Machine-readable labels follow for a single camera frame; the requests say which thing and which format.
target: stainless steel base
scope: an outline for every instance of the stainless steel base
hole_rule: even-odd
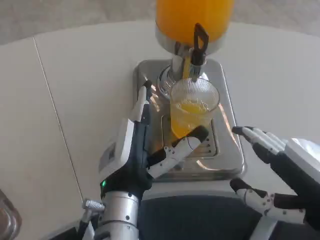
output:
[[[161,94],[157,83],[170,63],[170,60],[145,60],[133,73],[134,102],[144,82],[152,81],[150,154],[176,139],[171,133],[170,101]],[[203,71],[220,94],[220,104],[213,113],[209,136],[184,162],[158,181],[227,180],[244,172],[245,161],[239,137],[231,132],[236,123],[222,66],[207,59]]]

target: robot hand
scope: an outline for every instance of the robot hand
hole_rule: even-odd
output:
[[[107,192],[123,191],[142,199],[152,182],[183,161],[208,136],[204,126],[198,126],[187,136],[176,140],[149,155],[148,143],[151,116],[149,100],[151,82],[140,88],[137,102],[129,119],[122,120],[116,143],[109,147],[100,160],[101,198]]]
[[[294,224],[307,223],[320,231],[320,146],[305,139],[283,141],[270,132],[249,126],[233,127],[232,132],[243,136],[256,155],[297,195],[255,189],[239,178],[230,182],[235,193],[263,216]]]
[[[129,119],[122,120],[116,142],[101,157],[102,202],[85,201],[78,239],[84,236],[92,216],[98,215],[94,239],[137,240],[139,205],[144,192],[151,188],[154,179],[183,161],[209,134],[204,126],[199,126],[171,146],[149,155],[151,86],[146,81],[140,88]]]

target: floor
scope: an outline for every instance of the floor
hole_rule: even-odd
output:
[[[37,33],[154,19],[156,0],[0,0],[0,45]],[[235,0],[232,20],[320,37],[320,0]]]

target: juice dispenser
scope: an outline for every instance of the juice dispenser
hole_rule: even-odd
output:
[[[234,0],[157,0],[155,36],[172,59],[142,61],[134,70],[134,101],[146,80],[152,81],[150,98],[152,154],[176,140],[171,131],[170,93],[187,77],[211,81],[220,95],[213,112],[209,136],[183,163],[160,181],[231,179],[243,173],[244,156],[238,136],[231,129],[235,118],[222,66],[207,56],[226,37]]]

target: clear plastic cup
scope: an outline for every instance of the clear plastic cup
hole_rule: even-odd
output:
[[[209,126],[220,96],[217,88],[203,78],[185,78],[176,82],[171,91],[171,130],[183,138],[196,127]]]

